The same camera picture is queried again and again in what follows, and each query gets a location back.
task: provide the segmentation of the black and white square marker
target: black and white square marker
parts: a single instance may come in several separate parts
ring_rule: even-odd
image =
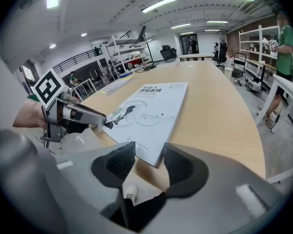
[[[66,87],[63,80],[51,68],[49,69],[34,86],[34,92],[40,102],[47,108],[57,97],[63,88]]]

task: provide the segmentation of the shoelace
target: shoelace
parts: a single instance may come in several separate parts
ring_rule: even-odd
[[[132,198],[133,198],[133,194],[129,194],[129,193],[127,193],[127,194],[126,194],[126,198],[128,198],[128,199],[132,199]]]

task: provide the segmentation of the green t-shirt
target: green t-shirt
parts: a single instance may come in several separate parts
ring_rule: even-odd
[[[291,26],[285,25],[280,31],[278,45],[289,45],[293,47],[293,29]],[[278,53],[277,71],[284,75],[292,74],[292,54]]]

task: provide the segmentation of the sheet of paper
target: sheet of paper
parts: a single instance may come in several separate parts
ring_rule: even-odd
[[[133,76],[121,78],[121,79],[119,79],[119,80],[107,85],[103,89],[101,89],[100,93],[105,94],[105,93],[107,93],[107,92],[109,92],[109,91],[111,91],[111,90],[123,85],[124,83],[126,83],[127,81],[129,81],[132,78],[133,78]]]
[[[116,142],[136,142],[136,156],[155,166],[173,130],[187,83],[145,84],[101,127]]]

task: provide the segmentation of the bucket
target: bucket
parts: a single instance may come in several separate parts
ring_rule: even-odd
[[[225,76],[230,79],[232,76],[233,68],[225,68]]]

